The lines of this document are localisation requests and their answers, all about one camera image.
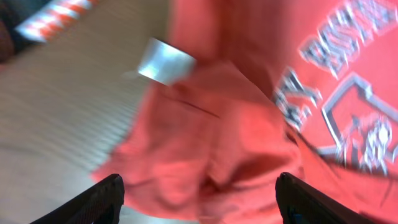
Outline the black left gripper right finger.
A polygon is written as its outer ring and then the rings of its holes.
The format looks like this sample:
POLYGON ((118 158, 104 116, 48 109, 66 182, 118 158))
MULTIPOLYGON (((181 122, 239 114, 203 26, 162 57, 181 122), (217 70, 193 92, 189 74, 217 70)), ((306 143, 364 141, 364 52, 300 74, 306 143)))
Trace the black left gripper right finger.
POLYGON ((288 172, 277 178, 275 196, 284 224, 373 223, 288 172))

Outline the red soccer t-shirt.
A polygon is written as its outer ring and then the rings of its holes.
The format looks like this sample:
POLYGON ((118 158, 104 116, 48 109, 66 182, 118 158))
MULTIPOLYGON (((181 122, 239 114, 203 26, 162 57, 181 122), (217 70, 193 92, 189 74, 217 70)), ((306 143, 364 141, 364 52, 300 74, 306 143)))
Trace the red soccer t-shirt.
POLYGON ((197 65, 152 84, 93 173, 125 204, 202 223, 281 223, 275 182, 303 179, 397 222, 397 1, 173 3, 170 42, 197 65))

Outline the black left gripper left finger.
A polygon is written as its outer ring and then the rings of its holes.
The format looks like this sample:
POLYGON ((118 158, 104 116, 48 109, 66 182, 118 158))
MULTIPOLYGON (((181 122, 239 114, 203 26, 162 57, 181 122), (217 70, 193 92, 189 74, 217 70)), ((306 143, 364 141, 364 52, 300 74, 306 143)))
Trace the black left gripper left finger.
POLYGON ((124 193, 122 177, 111 174, 31 224, 118 224, 124 193))

